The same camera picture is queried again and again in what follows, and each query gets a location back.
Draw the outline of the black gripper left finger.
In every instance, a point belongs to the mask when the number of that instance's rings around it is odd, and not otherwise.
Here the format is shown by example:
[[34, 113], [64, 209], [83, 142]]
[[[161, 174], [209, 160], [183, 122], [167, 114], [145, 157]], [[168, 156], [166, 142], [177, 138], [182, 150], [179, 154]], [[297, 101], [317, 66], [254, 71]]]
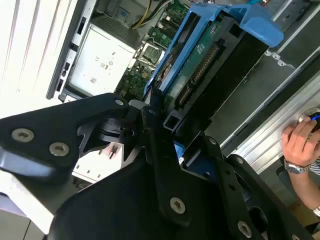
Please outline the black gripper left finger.
[[163, 97], [153, 89], [148, 103], [105, 93], [3, 118], [0, 167], [47, 185], [64, 183], [80, 157], [118, 142], [123, 145], [121, 170], [147, 147], [144, 136], [150, 127], [169, 136], [176, 154], [162, 111]]

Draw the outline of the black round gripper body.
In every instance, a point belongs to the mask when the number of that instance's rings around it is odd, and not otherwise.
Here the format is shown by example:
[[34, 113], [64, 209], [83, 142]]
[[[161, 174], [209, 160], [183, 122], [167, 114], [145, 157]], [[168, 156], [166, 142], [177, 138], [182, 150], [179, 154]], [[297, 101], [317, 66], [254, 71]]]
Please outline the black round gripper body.
[[71, 197], [50, 240], [238, 240], [236, 176], [213, 139], [189, 146], [198, 168], [181, 169], [170, 137], [148, 127], [137, 159]]

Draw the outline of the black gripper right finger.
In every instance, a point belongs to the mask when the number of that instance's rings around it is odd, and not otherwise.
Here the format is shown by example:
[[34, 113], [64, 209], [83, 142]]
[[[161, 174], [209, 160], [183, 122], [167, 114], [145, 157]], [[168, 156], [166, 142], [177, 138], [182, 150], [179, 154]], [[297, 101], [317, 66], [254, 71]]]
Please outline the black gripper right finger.
[[311, 240], [252, 167], [239, 155], [225, 157], [209, 136], [185, 150], [183, 168], [205, 177], [211, 189], [202, 205], [212, 217], [213, 239]]

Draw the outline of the person's hand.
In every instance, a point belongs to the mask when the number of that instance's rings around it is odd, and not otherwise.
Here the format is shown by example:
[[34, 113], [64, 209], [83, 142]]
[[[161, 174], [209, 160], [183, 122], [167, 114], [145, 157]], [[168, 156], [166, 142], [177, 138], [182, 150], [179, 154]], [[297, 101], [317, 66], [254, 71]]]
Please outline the person's hand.
[[282, 151], [287, 162], [307, 167], [320, 156], [320, 132], [311, 131], [317, 124], [309, 117], [297, 126], [289, 126], [282, 134]]

